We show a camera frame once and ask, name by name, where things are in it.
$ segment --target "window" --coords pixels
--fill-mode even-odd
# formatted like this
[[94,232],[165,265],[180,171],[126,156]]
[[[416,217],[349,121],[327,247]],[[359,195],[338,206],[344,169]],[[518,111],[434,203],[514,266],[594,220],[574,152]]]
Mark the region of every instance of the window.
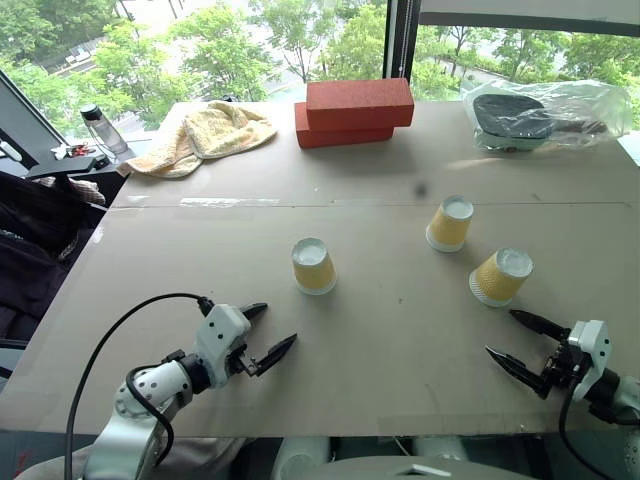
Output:
[[145,137],[175,102],[380,78],[386,18],[385,0],[3,0],[0,70],[69,141],[86,103]]
[[418,27],[416,99],[458,98],[461,80],[599,80],[627,89],[640,130],[640,39],[597,33],[470,26]]

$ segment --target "red brick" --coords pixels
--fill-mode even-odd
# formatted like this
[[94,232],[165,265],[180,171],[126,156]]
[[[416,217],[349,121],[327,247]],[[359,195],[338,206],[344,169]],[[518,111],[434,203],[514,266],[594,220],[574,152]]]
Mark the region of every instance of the red brick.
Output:
[[307,117],[314,131],[408,127],[413,97],[405,78],[312,82]]
[[393,136],[393,128],[375,130],[340,130],[316,132],[309,129],[306,104],[296,103],[296,135],[302,148],[328,147],[330,145],[350,145],[388,140]]

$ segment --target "upside-down paper cup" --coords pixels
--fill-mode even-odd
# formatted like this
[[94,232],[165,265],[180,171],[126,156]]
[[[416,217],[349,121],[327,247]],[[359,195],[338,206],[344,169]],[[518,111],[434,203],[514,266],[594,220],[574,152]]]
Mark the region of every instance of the upside-down paper cup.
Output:
[[336,271],[322,240],[305,238],[291,252],[293,273],[300,290],[309,295],[323,295],[336,284]]
[[504,307],[533,271],[533,260],[517,248],[501,248],[469,275],[471,292],[485,305]]
[[442,202],[427,226],[427,242],[439,252],[457,252],[473,217],[473,205],[462,195],[453,195]]

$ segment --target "dark cloth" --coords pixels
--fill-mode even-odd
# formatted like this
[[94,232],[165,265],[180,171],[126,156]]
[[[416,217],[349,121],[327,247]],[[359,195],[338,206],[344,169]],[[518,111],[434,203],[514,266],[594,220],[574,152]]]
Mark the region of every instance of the dark cloth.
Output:
[[0,172],[0,338],[31,338],[102,213]]
[[0,229],[60,253],[91,207],[73,196],[0,172]]
[[42,248],[0,234],[0,338],[29,340],[67,276]]

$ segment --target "bottle cap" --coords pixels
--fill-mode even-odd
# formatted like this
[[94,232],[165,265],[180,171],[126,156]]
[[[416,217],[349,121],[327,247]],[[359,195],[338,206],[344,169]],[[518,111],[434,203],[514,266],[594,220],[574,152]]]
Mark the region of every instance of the bottle cap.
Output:
[[80,114],[85,120],[100,120],[102,110],[95,103],[88,103],[80,108]]

